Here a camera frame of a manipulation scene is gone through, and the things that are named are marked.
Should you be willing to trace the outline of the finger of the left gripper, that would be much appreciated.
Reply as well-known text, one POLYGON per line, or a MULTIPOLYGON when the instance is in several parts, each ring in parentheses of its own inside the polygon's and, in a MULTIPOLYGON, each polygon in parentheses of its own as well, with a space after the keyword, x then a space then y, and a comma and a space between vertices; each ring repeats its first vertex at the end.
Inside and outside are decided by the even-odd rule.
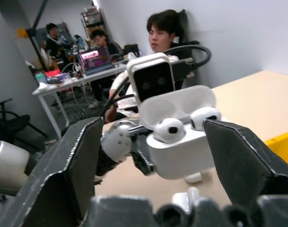
POLYGON ((153 175, 155 173, 154 164, 148 152, 133 152, 133 162, 135 167, 139 169, 145 176, 153 175))

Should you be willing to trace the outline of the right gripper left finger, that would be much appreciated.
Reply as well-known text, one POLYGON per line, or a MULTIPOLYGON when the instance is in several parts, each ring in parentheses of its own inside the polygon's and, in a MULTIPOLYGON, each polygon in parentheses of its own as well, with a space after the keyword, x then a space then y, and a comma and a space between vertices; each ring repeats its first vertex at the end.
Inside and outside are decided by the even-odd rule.
POLYGON ((71 125, 2 209, 0 227, 77 227, 94 196, 103 119, 71 125))

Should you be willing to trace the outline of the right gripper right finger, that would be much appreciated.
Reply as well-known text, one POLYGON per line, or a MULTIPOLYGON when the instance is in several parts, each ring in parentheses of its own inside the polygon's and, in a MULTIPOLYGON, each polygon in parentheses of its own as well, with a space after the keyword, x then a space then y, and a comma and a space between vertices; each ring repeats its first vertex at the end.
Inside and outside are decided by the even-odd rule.
POLYGON ((288 164, 249 128, 206 120, 218 178, 230 201, 251 206, 261 195, 288 195, 288 164))

